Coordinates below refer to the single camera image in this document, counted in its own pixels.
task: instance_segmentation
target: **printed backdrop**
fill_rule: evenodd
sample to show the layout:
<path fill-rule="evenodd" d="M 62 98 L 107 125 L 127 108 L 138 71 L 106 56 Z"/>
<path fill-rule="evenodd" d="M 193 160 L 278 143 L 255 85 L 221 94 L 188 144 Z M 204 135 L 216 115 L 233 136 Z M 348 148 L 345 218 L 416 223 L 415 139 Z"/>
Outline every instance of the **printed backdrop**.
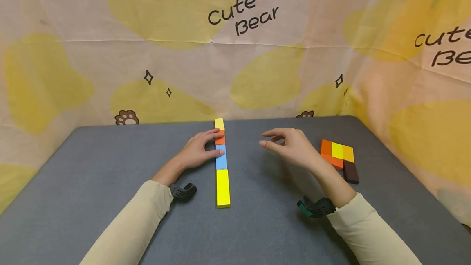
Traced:
<path fill-rule="evenodd" d="M 80 126 L 354 115 L 471 225 L 470 1 L 0 0 L 0 211 Z"/>

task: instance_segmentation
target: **sleeve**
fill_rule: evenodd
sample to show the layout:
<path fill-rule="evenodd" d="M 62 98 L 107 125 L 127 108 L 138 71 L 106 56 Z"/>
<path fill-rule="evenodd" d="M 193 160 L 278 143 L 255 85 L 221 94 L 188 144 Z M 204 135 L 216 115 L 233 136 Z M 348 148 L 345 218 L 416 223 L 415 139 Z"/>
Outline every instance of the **sleeve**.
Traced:
<path fill-rule="evenodd" d="M 361 194 L 327 217 L 360 264 L 421 264 Z"/>
<path fill-rule="evenodd" d="M 172 201 L 170 188 L 146 181 L 95 241 L 80 265 L 139 264 Z"/>

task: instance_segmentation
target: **wrist strap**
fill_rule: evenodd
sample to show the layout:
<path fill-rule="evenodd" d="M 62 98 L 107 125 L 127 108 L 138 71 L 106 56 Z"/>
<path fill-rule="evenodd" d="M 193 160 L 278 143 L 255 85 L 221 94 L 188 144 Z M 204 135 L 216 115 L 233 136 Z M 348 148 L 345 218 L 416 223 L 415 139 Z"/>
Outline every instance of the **wrist strap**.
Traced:
<path fill-rule="evenodd" d="M 185 188 L 181 188 L 175 184 L 170 184 L 170 191 L 172 196 L 177 200 L 187 201 L 191 200 L 191 198 L 195 195 L 196 185 L 189 183 Z"/>
<path fill-rule="evenodd" d="M 328 198 L 322 198 L 314 204 L 304 196 L 298 201 L 297 205 L 304 215 L 311 218 L 320 218 L 335 212 L 335 206 Z"/>

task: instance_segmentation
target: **brown block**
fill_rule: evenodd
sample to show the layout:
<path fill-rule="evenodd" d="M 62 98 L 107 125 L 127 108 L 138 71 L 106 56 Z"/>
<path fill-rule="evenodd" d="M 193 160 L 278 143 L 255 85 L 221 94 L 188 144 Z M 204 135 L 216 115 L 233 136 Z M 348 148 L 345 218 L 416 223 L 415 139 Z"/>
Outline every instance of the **brown block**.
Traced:
<path fill-rule="evenodd" d="M 321 142 L 321 153 L 332 156 L 332 141 L 323 139 Z"/>
<path fill-rule="evenodd" d="M 343 160 L 338 159 L 333 156 L 326 155 L 324 153 L 321 154 L 321 156 L 329 162 L 332 166 L 334 166 L 335 169 L 341 171 L 343 169 Z"/>
<path fill-rule="evenodd" d="M 218 133 L 222 133 L 224 136 L 216 139 L 216 145 L 226 144 L 226 131 L 220 130 Z"/>
<path fill-rule="evenodd" d="M 359 184 L 360 178 L 358 177 L 357 167 L 352 162 L 343 162 L 343 178 L 352 184 Z"/>

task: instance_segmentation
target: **row of blocks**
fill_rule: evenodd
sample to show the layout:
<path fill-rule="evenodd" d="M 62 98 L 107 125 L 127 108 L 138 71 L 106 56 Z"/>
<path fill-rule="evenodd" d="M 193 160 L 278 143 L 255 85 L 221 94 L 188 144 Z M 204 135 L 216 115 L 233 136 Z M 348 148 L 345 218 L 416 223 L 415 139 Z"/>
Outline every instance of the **row of blocks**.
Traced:
<path fill-rule="evenodd" d="M 321 156 L 335 169 L 343 171 L 343 178 L 353 184 L 358 184 L 360 179 L 357 167 L 354 164 L 353 148 L 337 144 L 323 139 L 321 142 Z"/>
<path fill-rule="evenodd" d="M 214 119 L 214 128 L 219 128 L 219 132 L 224 134 L 224 137 L 216 139 L 216 150 L 224 151 L 222 156 L 216 158 L 216 206 L 218 208 L 230 207 L 231 196 L 226 158 L 226 128 L 224 128 L 222 118 Z"/>

